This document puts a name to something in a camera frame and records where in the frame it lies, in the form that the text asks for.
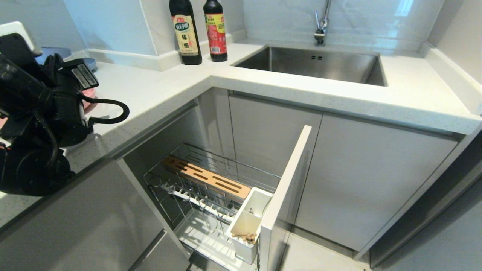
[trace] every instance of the chrome faucet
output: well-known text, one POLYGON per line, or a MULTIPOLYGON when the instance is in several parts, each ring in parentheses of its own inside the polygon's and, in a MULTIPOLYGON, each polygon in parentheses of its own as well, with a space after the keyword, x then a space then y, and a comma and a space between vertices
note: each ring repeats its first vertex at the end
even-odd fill
POLYGON ((330 12, 331 0, 326 0, 325 16, 322 20, 318 18, 318 11, 315 11, 316 25, 318 29, 315 31, 316 46, 322 46, 328 31, 328 13, 330 12))

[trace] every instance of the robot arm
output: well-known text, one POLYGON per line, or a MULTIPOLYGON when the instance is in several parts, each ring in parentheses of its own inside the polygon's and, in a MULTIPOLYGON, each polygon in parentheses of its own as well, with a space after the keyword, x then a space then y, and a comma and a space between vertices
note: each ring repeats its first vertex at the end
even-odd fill
POLYGON ((129 108, 118 101, 87 98, 81 91, 97 87, 84 60, 64 62, 59 55, 37 64, 36 47, 20 23, 0 26, 0 117, 8 117, 0 137, 0 190, 43 196, 62 188, 74 175, 60 147, 82 142, 95 123, 118 123, 129 108), (82 100, 122 107, 114 119, 86 120, 82 100))

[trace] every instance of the sink basin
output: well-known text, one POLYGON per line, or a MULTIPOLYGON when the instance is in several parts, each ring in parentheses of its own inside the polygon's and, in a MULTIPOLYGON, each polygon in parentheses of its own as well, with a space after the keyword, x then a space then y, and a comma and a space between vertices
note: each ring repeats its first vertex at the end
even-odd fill
POLYGON ((282 73, 386 86, 377 55, 267 47, 235 65, 282 73))

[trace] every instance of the kitchen counter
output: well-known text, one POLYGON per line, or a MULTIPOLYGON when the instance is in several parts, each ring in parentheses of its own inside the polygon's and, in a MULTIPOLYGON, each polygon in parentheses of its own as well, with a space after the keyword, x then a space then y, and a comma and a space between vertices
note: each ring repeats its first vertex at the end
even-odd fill
MULTIPOLYGON (((78 172, 104 157, 211 87, 465 135, 482 121, 415 53, 380 56, 387 87, 231 67, 262 47, 231 44, 226 62, 214 63, 205 55, 201 65, 179 65, 164 72, 97 63, 97 96, 122 101, 131 113, 118 124, 96 124, 87 140, 67 148, 72 170, 78 172)), ((99 104, 87 116, 112 118, 120 113, 117 106, 99 104)), ((37 199, 0 194, 0 226, 37 199)))

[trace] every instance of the dark glass bottle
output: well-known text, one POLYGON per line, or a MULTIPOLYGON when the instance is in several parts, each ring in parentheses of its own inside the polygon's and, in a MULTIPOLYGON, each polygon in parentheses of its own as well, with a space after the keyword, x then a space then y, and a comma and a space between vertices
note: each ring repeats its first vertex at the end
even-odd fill
POLYGON ((226 61, 228 59, 228 50, 223 7, 217 0, 207 0, 203 9, 211 59, 214 62, 226 61))
POLYGON ((201 49, 191 2, 189 0, 169 0, 169 10, 173 17, 182 62, 185 65, 201 64, 201 49))

